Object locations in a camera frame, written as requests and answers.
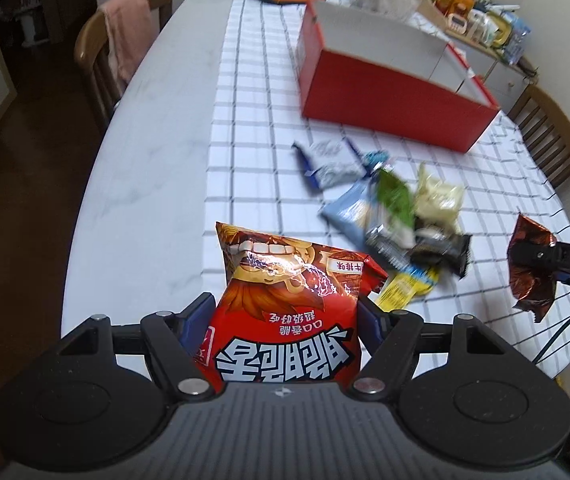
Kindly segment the yellow minion jelly cup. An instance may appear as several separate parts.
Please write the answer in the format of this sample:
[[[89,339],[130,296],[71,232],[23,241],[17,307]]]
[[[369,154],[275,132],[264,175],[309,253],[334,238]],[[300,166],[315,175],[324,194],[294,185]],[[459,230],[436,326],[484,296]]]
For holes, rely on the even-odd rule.
[[[403,310],[416,296],[429,294],[438,284],[439,278],[440,271],[437,268],[407,266],[389,278],[375,304],[384,312]]]

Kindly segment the red Oreo snack bag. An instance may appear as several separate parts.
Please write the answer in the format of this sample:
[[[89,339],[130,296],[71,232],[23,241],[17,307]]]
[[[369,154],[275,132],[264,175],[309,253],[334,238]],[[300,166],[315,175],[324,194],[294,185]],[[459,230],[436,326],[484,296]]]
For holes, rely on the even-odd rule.
[[[509,287],[516,308],[541,323],[556,297],[552,255],[556,237],[545,226],[520,214],[507,247]]]

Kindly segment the black snack packet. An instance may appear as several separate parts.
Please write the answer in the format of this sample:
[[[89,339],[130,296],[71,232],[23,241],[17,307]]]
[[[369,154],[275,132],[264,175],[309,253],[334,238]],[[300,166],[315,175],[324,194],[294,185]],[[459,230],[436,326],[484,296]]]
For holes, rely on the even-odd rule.
[[[447,268],[459,278],[465,278],[470,242],[469,234],[424,226],[415,231],[415,245],[409,251],[409,256],[413,263]]]

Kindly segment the green silver snack packet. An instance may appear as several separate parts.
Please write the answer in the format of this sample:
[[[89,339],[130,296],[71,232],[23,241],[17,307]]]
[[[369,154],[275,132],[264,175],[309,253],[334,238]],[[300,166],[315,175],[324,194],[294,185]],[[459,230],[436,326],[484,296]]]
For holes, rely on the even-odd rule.
[[[413,195],[389,167],[379,166],[367,198],[365,245],[381,264],[402,270],[410,264],[409,251],[415,245]]]

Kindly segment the red cartoon chips bag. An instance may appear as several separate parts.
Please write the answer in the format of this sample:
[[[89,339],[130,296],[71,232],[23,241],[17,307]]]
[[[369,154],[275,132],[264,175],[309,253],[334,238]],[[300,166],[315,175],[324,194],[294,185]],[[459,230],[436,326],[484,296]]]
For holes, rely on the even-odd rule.
[[[230,382],[338,382],[358,374],[358,299],[387,272],[363,252],[218,223],[227,287],[195,362]]]

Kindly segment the pale yellow snack packet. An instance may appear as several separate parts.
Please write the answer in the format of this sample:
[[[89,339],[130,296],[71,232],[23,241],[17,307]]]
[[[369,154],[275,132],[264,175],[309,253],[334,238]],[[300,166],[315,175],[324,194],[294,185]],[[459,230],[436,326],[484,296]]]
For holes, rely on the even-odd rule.
[[[430,174],[426,165],[419,165],[414,193],[415,216],[427,224],[440,226],[446,232],[460,233],[458,215],[463,207],[464,188]]]

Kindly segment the white blue biscuit packet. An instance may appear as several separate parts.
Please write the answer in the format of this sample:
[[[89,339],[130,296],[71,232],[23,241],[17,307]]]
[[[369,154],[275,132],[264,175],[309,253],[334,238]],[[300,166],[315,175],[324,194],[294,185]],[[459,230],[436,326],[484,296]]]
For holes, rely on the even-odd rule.
[[[362,154],[348,138],[324,140],[310,145],[294,142],[303,180],[312,193],[321,193],[367,176]]]

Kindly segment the blue foil candy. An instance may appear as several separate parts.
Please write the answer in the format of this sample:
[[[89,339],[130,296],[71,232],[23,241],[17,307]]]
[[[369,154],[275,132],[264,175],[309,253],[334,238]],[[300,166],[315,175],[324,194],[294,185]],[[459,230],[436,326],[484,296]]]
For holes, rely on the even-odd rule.
[[[389,153],[385,150],[370,151],[362,154],[361,162],[366,174],[373,174],[376,169],[384,167],[389,157]]]

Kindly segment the wooden chair right side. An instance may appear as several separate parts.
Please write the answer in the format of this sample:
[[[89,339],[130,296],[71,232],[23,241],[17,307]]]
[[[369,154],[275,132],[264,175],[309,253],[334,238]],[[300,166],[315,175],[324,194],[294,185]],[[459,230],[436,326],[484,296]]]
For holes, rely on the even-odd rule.
[[[507,114],[535,166],[553,188],[570,178],[570,120],[539,86],[529,84]]]

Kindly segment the light blue snack packet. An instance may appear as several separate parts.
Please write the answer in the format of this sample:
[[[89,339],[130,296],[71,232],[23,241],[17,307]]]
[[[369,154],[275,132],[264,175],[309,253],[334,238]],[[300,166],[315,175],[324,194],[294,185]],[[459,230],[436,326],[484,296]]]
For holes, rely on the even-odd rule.
[[[359,252],[372,250],[371,238],[381,224],[375,197],[375,178],[358,180],[332,203],[325,205],[321,216]]]

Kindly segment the white grid tablecloth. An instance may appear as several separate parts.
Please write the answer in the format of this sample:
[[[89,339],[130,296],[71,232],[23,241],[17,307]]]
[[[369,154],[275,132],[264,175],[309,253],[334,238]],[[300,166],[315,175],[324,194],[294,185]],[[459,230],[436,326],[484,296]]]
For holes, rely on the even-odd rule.
[[[306,187],[291,144],[348,138],[363,151],[385,150],[393,171],[414,184],[423,162],[432,174],[462,185],[458,222],[471,236],[465,278],[443,274],[410,310],[428,322],[448,323],[459,313],[486,322],[546,374],[570,364],[570,287],[559,285],[554,304],[535,323],[515,306],[508,287],[506,250],[520,214],[570,242],[570,222],[556,192],[535,166],[515,124],[498,114],[465,154],[388,136],[372,130],[315,122],[301,116],[295,45],[301,6],[233,0],[227,20],[215,109],[211,124],[203,278],[209,292],[225,286],[215,224],[225,222],[299,240],[347,247],[320,216],[339,188],[312,193]]]

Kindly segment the clear water bottle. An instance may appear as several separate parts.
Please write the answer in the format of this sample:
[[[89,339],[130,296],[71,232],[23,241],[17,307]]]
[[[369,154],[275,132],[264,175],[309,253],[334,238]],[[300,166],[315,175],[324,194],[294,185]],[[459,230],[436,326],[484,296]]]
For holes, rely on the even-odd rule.
[[[502,18],[509,24],[509,34],[506,43],[501,47],[501,55],[506,63],[515,65],[524,55],[526,40],[531,34],[531,28],[515,12],[504,12]]]

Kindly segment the yellow green container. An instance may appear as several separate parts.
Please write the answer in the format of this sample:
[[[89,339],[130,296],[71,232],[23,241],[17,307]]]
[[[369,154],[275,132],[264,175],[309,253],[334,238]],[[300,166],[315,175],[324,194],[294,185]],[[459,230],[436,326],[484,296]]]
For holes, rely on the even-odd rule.
[[[490,20],[490,39],[488,46],[492,49],[500,49],[509,40],[512,25],[503,16],[488,12],[486,17]]]

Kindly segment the white kitchen timer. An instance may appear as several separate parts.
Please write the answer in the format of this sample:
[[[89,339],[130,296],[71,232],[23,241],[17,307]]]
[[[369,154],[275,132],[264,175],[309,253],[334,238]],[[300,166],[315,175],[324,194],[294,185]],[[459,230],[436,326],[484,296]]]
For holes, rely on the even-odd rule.
[[[446,19],[448,20],[448,29],[450,32],[455,32],[460,36],[466,35],[468,23],[465,16],[452,13],[449,14]]]

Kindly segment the wooden chair with pink towel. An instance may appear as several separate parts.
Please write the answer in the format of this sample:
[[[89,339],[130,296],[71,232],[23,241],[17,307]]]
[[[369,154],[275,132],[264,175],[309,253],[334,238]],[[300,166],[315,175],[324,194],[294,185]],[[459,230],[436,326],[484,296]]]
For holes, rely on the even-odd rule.
[[[173,0],[148,0],[153,22],[163,30],[172,15]],[[110,66],[104,15],[99,10],[82,26],[75,44],[75,61],[86,80],[86,93],[98,128],[104,132],[122,99]]]

